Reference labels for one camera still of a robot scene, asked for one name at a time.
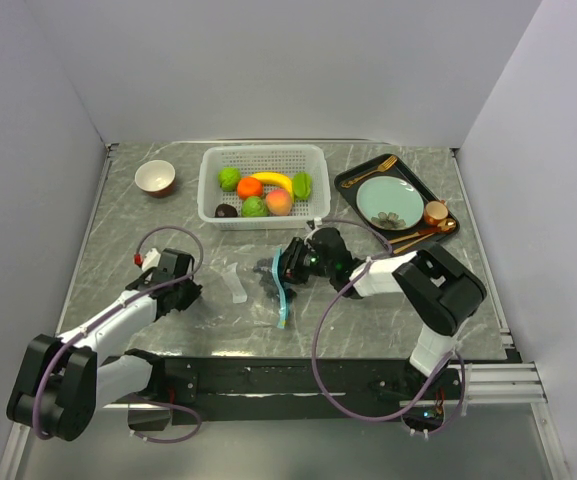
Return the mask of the clear zip top bag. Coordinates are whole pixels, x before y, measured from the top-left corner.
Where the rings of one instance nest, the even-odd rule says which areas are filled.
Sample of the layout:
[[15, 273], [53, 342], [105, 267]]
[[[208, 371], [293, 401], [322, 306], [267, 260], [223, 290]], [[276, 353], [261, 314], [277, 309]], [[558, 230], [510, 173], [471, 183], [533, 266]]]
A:
[[279, 290], [279, 299], [273, 300], [266, 297], [263, 288], [259, 285], [260, 276], [253, 272], [256, 262], [259, 260], [249, 260], [245, 262], [227, 263], [220, 272], [222, 285], [231, 296], [235, 305], [247, 304], [254, 309], [254, 314], [268, 313], [269, 322], [275, 323], [278, 329], [284, 330], [288, 326], [291, 315], [292, 303], [296, 297], [296, 292], [280, 282], [280, 254], [284, 251], [281, 248], [275, 250], [269, 256], [262, 258], [273, 258], [272, 276]]

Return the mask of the fake black grapes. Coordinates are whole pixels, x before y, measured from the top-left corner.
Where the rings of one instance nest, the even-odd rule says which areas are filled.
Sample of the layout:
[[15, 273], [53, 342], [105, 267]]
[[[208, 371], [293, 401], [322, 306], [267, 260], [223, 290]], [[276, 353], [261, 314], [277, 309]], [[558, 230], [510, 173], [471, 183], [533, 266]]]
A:
[[273, 261], [273, 258], [259, 259], [253, 268], [253, 272], [260, 276], [259, 285], [263, 288], [266, 297], [278, 300], [279, 290], [272, 276]]

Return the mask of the fake red apple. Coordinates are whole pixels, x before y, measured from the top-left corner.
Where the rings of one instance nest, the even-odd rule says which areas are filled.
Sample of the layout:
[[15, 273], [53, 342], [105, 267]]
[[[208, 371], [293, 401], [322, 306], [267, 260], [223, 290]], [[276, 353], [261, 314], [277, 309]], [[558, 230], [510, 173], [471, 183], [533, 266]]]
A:
[[265, 196], [268, 211], [275, 216], [288, 216], [293, 207], [291, 194], [284, 189], [275, 189]]

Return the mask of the fake dark purple fruit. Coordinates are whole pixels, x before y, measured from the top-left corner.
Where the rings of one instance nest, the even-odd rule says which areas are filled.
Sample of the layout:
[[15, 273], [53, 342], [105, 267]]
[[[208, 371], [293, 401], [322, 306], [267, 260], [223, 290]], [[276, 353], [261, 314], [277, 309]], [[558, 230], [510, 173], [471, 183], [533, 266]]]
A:
[[238, 216], [238, 210], [229, 204], [219, 204], [214, 212], [215, 218], [236, 218]]

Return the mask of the fake green leafy vegetable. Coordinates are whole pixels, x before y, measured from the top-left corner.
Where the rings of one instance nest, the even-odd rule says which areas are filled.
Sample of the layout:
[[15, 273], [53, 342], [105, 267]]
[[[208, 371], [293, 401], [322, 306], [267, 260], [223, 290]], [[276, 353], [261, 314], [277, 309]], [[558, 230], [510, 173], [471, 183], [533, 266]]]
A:
[[307, 172], [299, 172], [292, 179], [294, 198], [307, 201], [312, 193], [312, 178]]

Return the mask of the fake green round vegetable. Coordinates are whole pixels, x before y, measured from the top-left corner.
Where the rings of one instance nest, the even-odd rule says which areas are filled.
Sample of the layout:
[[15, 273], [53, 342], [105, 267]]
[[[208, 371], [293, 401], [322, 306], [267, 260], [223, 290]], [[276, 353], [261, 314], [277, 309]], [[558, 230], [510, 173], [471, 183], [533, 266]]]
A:
[[265, 200], [259, 196], [250, 196], [245, 199], [241, 207], [241, 216], [244, 218], [258, 218], [269, 215]]

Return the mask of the fake yellow banana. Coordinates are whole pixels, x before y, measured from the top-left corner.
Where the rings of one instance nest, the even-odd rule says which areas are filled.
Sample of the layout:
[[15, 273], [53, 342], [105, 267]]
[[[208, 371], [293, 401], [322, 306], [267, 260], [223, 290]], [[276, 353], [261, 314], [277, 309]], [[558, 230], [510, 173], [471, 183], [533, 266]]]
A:
[[279, 187], [287, 191], [291, 198], [294, 198], [293, 181], [287, 175], [277, 172], [258, 172], [252, 174], [251, 177], [258, 180], [263, 185]]

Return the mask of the fake orange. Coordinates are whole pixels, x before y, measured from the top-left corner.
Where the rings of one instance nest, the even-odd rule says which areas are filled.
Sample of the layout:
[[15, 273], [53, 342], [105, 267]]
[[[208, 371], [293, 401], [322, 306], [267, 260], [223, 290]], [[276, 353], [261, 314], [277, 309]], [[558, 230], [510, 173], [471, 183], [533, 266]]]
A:
[[261, 198], [264, 193], [264, 187], [258, 179], [254, 177], [244, 177], [238, 182], [236, 193], [242, 201], [250, 197]]

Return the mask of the fake green cabbage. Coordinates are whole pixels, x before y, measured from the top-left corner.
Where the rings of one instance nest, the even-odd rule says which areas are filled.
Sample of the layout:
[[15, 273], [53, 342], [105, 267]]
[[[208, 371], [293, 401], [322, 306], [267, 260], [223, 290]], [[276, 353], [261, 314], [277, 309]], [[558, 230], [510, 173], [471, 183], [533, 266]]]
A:
[[241, 180], [241, 173], [235, 167], [224, 167], [218, 173], [218, 183], [222, 191], [233, 192]]

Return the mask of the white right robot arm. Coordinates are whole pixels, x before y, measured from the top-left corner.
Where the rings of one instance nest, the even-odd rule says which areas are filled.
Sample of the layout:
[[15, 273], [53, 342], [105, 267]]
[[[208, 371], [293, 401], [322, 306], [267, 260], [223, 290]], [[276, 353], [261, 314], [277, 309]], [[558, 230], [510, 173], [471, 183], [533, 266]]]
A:
[[355, 257], [334, 227], [295, 237], [278, 251], [271, 275], [280, 298], [280, 318], [287, 318], [287, 286], [322, 277], [347, 298], [401, 293], [423, 326], [405, 375], [407, 390], [428, 398], [441, 384], [435, 367], [457, 344], [462, 324], [487, 296], [483, 282], [437, 243], [396, 257]]

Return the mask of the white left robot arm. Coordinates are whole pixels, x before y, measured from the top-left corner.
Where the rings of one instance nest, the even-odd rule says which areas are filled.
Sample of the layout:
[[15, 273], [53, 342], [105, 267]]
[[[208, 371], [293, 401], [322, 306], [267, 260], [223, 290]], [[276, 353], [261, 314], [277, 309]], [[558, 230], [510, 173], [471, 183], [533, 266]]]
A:
[[197, 269], [191, 254], [165, 249], [110, 306], [79, 328], [36, 336], [24, 353], [7, 418], [42, 439], [73, 441], [99, 408], [123, 397], [172, 399], [162, 357], [139, 349], [116, 351], [135, 333], [199, 298]]

